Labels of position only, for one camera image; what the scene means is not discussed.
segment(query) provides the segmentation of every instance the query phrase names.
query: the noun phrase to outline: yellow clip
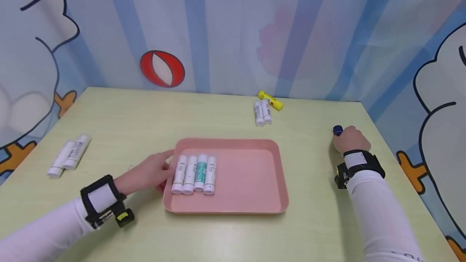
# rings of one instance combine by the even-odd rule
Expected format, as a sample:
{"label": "yellow clip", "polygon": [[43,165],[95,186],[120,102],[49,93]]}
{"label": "yellow clip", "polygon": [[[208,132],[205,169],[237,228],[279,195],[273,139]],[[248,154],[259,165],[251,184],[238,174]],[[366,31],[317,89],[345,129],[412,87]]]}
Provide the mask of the yellow clip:
{"label": "yellow clip", "polygon": [[127,217],[127,216],[128,216],[128,214],[125,212],[125,213],[122,213],[122,214],[120,214],[119,216],[117,216],[116,219],[121,221],[121,220],[123,220],[123,219],[124,219],[125,217]]}

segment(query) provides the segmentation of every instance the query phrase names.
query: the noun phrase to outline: hand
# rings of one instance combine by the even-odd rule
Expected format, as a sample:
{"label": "hand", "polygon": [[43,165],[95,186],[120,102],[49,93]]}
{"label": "hand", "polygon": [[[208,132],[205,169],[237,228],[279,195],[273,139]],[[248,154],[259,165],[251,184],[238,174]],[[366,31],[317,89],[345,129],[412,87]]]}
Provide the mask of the hand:
{"label": "hand", "polygon": [[352,150],[369,151],[371,149],[371,143],[361,131],[356,130],[356,127],[352,125],[344,129],[339,137],[333,136],[333,145],[341,154]]}
{"label": "hand", "polygon": [[175,167],[170,167],[166,162],[173,154],[173,150],[168,150],[148,156],[139,165],[117,177],[114,180],[116,188],[128,196],[136,191],[161,185],[175,173]]}

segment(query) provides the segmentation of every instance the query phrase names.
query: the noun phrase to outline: black wrist band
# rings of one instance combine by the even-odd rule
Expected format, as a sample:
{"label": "black wrist band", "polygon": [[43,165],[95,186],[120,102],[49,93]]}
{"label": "black wrist band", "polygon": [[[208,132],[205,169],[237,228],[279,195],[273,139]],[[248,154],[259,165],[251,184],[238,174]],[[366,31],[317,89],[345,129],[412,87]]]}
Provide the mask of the black wrist band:
{"label": "black wrist band", "polygon": [[335,183],[337,184],[338,188],[343,189],[346,188],[347,182],[359,171],[362,170],[372,170],[380,174],[382,178],[385,178],[385,171],[380,166],[380,163],[375,155],[372,155],[368,151],[364,150],[352,150],[345,152],[343,157],[346,157],[350,154],[362,153],[364,159],[366,161],[365,164],[358,164],[347,168],[345,163],[342,163],[337,166],[337,176],[335,176]]}
{"label": "black wrist band", "polygon": [[[102,186],[108,185],[112,194],[116,198],[116,203],[105,209],[104,211],[98,213],[94,206],[92,205],[89,194]],[[126,199],[126,195],[120,193],[117,187],[114,184],[113,177],[111,175],[106,175],[91,185],[83,188],[81,190],[81,199],[83,200],[83,205],[88,213],[86,221],[94,228],[97,229],[99,226],[103,225],[104,222],[109,219],[111,216],[115,216],[116,222],[122,228],[126,224],[134,220],[134,214],[131,209],[126,209],[123,200]]]}

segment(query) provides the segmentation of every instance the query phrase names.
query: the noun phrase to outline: yellow glue stick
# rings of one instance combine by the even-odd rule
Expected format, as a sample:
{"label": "yellow glue stick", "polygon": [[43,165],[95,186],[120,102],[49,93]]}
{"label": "yellow glue stick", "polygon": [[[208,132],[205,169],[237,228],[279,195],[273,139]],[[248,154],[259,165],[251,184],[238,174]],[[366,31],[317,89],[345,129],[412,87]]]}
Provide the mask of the yellow glue stick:
{"label": "yellow glue stick", "polygon": [[273,106],[273,108],[275,108],[276,110],[282,110],[283,103],[279,102],[278,100],[276,100],[269,94],[265,93],[265,91],[263,90],[259,91],[258,96],[260,99],[268,99],[270,106]]}

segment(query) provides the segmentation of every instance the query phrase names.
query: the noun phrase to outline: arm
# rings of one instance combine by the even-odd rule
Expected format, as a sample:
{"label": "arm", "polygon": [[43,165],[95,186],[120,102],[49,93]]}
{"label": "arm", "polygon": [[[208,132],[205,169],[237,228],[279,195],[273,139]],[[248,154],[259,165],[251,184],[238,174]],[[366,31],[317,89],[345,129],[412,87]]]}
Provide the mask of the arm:
{"label": "arm", "polygon": [[[334,137],[334,144],[342,153],[371,149],[355,127],[348,127],[339,137]],[[360,164],[351,155],[345,156],[348,168]],[[366,262],[423,261],[408,218],[379,173],[359,171],[346,186],[364,241]]]}
{"label": "arm", "polygon": [[[170,150],[149,156],[115,179],[116,188],[127,196],[135,191],[155,188],[174,173],[174,168],[165,162],[172,154]],[[108,186],[93,191],[89,199],[97,211],[117,201]],[[4,261],[54,261],[94,230],[85,219],[87,215],[83,201],[76,198],[0,241],[0,257]]]}

